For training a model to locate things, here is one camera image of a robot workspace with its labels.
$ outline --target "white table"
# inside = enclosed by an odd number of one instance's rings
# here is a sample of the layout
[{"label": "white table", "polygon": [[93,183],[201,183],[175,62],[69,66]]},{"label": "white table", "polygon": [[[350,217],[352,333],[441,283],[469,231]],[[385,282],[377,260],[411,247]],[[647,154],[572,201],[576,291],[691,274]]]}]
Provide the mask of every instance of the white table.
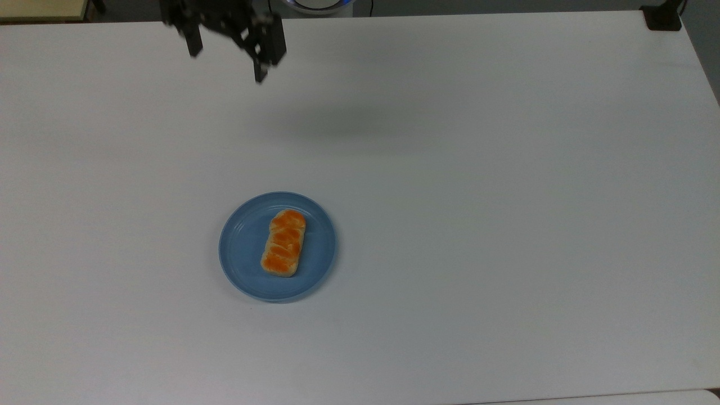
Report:
[{"label": "white table", "polygon": [[[462,404],[720,386],[720,109],[640,12],[0,27],[0,403]],[[217,259],[274,190],[313,295]]]}]

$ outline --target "floor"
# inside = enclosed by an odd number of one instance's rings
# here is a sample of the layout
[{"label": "floor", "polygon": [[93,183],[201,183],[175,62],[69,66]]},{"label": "floor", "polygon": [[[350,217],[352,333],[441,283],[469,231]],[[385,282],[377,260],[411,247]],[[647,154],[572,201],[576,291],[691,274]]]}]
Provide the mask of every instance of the floor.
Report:
[{"label": "floor", "polygon": [[[297,18],[282,0],[269,0],[283,18]],[[253,0],[257,10],[267,9],[266,0]],[[374,0],[373,17],[432,14],[490,14],[525,12],[580,12],[637,10],[643,4],[662,0]],[[107,12],[94,22],[160,21],[156,0],[105,0]],[[353,16],[370,13],[371,0],[356,0]],[[683,22],[693,41],[705,74],[720,100],[720,1],[689,0]]]}]

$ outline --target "orange glaze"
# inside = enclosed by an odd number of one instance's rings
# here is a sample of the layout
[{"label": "orange glaze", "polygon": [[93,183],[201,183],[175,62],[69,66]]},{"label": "orange glaze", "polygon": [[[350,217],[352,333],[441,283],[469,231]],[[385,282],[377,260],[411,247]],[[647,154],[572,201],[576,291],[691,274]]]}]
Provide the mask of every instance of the orange glaze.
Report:
[{"label": "orange glaze", "polygon": [[261,261],[271,274],[289,277],[297,269],[302,240],[305,234],[305,217],[294,210],[284,210],[270,221],[270,237]]}]

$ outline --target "black bracket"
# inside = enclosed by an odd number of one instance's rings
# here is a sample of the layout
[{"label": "black bracket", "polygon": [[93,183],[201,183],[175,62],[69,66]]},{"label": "black bracket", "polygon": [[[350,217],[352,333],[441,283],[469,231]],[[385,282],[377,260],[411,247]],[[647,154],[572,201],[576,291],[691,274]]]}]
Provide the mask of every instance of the black bracket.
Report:
[{"label": "black bracket", "polygon": [[678,7],[683,0],[667,0],[659,6],[642,6],[645,24],[653,31],[680,31],[683,23],[680,22]]}]

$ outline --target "blue plate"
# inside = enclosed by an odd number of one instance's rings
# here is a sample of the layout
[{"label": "blue plate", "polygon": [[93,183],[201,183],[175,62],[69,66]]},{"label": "blue plate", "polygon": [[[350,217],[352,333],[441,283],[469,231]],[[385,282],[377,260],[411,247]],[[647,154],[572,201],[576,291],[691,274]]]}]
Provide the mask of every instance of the blue plate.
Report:
[{"label": "blue plate", "polygon": [[[270,275],[260,266],[270,220],[291,208],[305,216],[305,239],[300,263],[292,277]],[[310,198],[292,192],[271,192],[242,204],[220,234],[220,264],[240,291],[262,301],[298,300],[320,286],[330,273],[338,239],[328,214]]]}]

